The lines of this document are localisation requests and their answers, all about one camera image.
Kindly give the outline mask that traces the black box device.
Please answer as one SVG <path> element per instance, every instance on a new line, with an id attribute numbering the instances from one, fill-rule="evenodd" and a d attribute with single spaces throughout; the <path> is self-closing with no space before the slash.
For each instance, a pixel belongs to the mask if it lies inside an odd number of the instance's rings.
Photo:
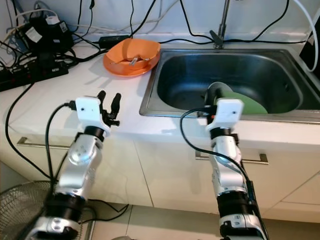
<path id="1" fill-rule="evenodd" d="M 311 35 L 309 39 L 307 39 L 299 56 L 311 70 L 313 68 L 315 60 L 315 41 L 313 35 Z M 318 65 L 313 71 L 313 74 L 316 76 L 316 78 L 320 79 L 320 58 L 318 58 Z"/>

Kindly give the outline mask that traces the black charger box white labels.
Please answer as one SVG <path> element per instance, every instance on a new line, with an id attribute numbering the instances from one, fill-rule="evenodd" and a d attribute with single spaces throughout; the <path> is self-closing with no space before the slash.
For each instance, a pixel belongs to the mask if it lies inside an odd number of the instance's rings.
<path id="1" fill-rule="evenodd" d="M 17 32 L 27 50 L 33 53 L 66 53 L 73 45 L 73 33 L 56 16 L 35 16 Z"/>

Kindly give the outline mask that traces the white kitchen cabinet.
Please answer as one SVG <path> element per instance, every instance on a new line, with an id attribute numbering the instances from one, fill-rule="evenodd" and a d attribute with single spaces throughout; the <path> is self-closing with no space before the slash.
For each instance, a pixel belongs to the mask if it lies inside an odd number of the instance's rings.
<path id="1" fill-rule="evenodd" d="M 262 217 L 320 223 L 320 124 L 242 120 L 233 132 Z M 148 188 L 144 204 L 218 211 L 209 157 L 186 144 L 177 118 L 155 134 L 126 133 L 119 126 L 112 138 L 135 146 Z"/>

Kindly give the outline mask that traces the metal faucet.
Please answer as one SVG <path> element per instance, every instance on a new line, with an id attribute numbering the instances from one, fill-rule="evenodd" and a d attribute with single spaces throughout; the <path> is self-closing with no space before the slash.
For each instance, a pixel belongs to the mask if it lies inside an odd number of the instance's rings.
<path id="1" fill-rule="evenodd" d="M 217 33 L 214 30 L 210 30 L 209 34 L 212 41 L 214 42 L 214 48 L 216 50 L 222 50 L 224 48 L 224 41 L 226 38 L 226 28 L 227 28 L 227 14 L 230 7 L 230 0 L 225 0 L 224 9 L 222 12 L 221 23 L 218 27 Z"/>

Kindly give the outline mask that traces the black power adapter brick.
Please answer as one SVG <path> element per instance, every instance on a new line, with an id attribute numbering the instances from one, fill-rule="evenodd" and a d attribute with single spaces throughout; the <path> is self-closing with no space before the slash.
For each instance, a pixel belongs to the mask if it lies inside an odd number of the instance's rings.
<path id="1" fill-rule="evenodd" d="M 98 39 L 98 46 L 101 50 L 109 50 L 110 48 L 116 46 L 118 43 L 125 41 L 130 38 L 129 35 L 112 35 L 112 36 L 102 36 Z"/>

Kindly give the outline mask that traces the green plate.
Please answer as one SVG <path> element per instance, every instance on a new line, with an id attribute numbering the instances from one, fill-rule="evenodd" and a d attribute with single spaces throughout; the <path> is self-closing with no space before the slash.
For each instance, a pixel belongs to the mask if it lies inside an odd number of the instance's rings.
<path id="1" fill-rule="evenodd" d="M 246 96 L 241 93 L 236 93 L 233 91 L 224 91 L 222 93 L 223 98 L 238 99 L 243 102 L 243 115 L 264 115 L 268 114 L 268 111 L 259 102 L 255 101 L 253 98 Z"/>

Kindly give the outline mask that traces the stainless steel sink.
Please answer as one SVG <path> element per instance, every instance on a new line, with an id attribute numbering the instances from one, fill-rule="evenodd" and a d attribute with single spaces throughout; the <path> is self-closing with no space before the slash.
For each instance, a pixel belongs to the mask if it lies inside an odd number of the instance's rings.
<path id="1" fill-rule="evenodd" d="M 202 108 L 214 82 L 267 110 L 243 114 L 243 121 L 320 124 L 320 80 L 286 49 L 162 49 L 139 114 L 178 118 Z"/>

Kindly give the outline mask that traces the black power strip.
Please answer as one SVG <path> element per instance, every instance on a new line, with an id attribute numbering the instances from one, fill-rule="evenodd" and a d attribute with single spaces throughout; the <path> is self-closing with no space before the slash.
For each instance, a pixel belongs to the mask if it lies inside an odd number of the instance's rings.
<path id="1" fill-rule="evenodd" d="M 28 67 L 2 70 L 0 71 L 0 92 L 60 77 L 68 73 L 69 67 L 63 62 L 55 68 L 43 69 L 34 63 Z"/>

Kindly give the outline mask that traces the orange plastic bowl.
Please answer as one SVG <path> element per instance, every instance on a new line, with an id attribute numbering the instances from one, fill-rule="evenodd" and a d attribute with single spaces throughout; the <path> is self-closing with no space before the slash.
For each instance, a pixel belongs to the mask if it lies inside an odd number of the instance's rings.
<path id="1" fill-rule="evenodd" d="M 113 46 L 110 50 L 125 51 L 126 53 L 139 53 L 146 57 L 157 57 L 162 46 L 149 39 L 128 38 Z"/>

